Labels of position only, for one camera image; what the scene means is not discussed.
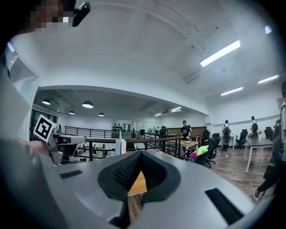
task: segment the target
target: sneaker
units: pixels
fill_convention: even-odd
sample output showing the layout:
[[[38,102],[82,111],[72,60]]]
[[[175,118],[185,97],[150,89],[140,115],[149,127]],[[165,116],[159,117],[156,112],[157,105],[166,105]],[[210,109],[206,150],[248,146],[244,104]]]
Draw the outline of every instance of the sneaker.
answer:
[[[257,188],[256,190],[254,191],[254,194],[252,196],[252,200],[256,203],[258,201],[258,197],[259,197],[259,194],[260,192],[257,191]]]

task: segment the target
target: black rubber pad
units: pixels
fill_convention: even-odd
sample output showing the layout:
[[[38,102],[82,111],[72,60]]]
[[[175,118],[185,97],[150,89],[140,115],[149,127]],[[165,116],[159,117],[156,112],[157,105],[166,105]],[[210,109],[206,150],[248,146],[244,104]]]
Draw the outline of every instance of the black rubber pad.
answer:
[[[207,190],[205,193],[229,225],[243,217],[243,214],[217,188]]]
[[[80,171],[80,170],[74,170],[74,171],[71,171],[71,172],[62,173],[62,174],[60,174],[60,176],[61,176],[62,179],[67,179],[67,178],[79,175],[81,173],[82,173],[82,171]]]

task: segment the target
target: desk leg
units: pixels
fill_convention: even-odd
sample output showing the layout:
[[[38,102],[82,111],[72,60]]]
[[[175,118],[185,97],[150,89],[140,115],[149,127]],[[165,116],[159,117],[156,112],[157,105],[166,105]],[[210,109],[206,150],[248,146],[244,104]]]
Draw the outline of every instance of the desk leg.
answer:
[[[250,153],[249,153],[249,158],[248,158],[248,162],[247,162],[245,173],[248,172],[248,168],[249,168],[249,164],[250,164],[250,160],[251,160],[251,154],[252,154],[252,147],[250,147]]]
[[[261,148],[260,158],[259,160],[263,159],[263,147]]]
[[[244,151],[243,160],[245,160],[246,150],[247,150],[247,141],[245,142],[245,151]]]

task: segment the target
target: pink cushion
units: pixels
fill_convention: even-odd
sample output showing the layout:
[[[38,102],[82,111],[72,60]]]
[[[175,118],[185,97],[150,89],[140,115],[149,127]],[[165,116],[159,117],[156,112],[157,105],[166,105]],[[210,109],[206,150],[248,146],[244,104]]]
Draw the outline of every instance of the pink cushion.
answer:
[[[198,158],[197,154],[195,152],[191,153],[189,155],[190,158]]]

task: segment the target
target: wooden floor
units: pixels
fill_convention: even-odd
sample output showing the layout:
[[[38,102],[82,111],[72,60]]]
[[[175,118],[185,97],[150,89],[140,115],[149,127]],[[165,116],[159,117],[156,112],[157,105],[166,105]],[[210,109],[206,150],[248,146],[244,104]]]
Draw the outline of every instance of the wooden floor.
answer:
[[[211,163],[211,170],[238,187],[251,198],[255,188],[264,182],[263,174],[271,159],[271,151],[265,148],[261,160],[259,160],[260,149],[257,152],[253,152],[247,174],[245,173],[245,169],[248,162],[249,149],[245,160],[243,160],[244,148],[233,150],[229,147],[226,153],[228,154],[227,157],[221,154],[220,147],[218,147],[217,156],[213,159],[216,164]],[[264,198],[270,196],[273,191],[273,187],[267,190]],[[141,194],[128,197],[128,206],[130,220],[133,222],[142,209]]]

